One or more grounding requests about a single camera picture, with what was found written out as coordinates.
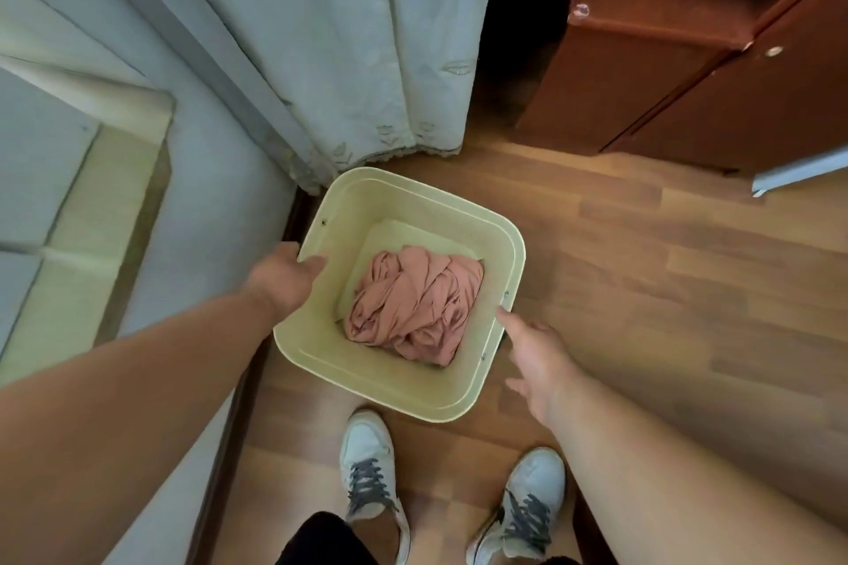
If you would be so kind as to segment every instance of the yellow plastic bin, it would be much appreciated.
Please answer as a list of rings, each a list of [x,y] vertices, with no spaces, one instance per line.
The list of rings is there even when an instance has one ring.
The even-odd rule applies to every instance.
[[[484,275],[462,343],[449,367],[409,362],[351,342],[341,321],[354,287],[381,250],[421,245],[482,260]],[[303,241],[301,258],[329,263],[309,301],[274,328],[283,355],[325,380],[429,422],[449,422],[480,395],[503,327],[498,304],[512,307],[524,270],[524,240],[499,214],[450,193],[378,168],[341,175]]]

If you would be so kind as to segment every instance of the forearm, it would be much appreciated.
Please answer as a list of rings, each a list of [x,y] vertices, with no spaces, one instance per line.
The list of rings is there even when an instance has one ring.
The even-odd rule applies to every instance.
[[[550,426],[629,563],[844,563],[848,539],[600,382],[570,378]]]
[[[4,558],[100,563],[272,320],[251,294],[225,295],[0,390]]]

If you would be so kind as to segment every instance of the person's right arm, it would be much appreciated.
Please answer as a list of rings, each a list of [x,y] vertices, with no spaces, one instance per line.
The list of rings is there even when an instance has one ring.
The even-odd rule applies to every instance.
[[[522,378],[609,548],[631,563],[848,562],[848,537],[584,373],[560,335],[499,309]]]

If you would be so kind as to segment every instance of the pink cloth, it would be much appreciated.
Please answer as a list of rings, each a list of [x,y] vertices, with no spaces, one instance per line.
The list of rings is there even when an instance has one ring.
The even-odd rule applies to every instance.
[[[482,282],[482,264],[420,246],[378,253],[356,286],[348,339],[447,367]]]

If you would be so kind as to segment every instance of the person's left arm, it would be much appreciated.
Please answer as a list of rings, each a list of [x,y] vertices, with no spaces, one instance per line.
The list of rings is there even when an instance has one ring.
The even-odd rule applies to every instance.
[[[281,244],[245,284],[0,389],[4,562],[100,564],[325,260]]]

